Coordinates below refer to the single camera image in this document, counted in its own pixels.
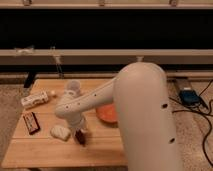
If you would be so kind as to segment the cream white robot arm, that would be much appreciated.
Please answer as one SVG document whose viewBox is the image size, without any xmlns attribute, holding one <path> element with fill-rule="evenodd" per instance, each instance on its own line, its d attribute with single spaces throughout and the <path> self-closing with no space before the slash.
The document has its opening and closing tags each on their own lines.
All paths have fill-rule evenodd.
<svg viewBox="0 0 213 171">
<path fill-rule="evenodd" d="M 83 112 L 110 103 L 115 105 L 128 171 L 183 171 L 166 74 L 161 67 L 135 62 L 80 97 L 64 93 L 55 115 L 76 130 Z"/>
</svg>

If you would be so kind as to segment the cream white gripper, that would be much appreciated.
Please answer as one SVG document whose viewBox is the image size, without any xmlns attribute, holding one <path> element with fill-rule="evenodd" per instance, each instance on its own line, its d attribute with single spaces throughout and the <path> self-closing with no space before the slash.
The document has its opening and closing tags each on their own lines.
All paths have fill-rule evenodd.
<svg viewBox="0 0 213 171">
<path fill-rule="evenodd" d="M 77 131 L 87 131 L 87 123 L 85 121 L 82 121 L 76 125 L 69 125 L 69 129 L 71 131 L 72 135 L 75 135 Z"/>
</svg>

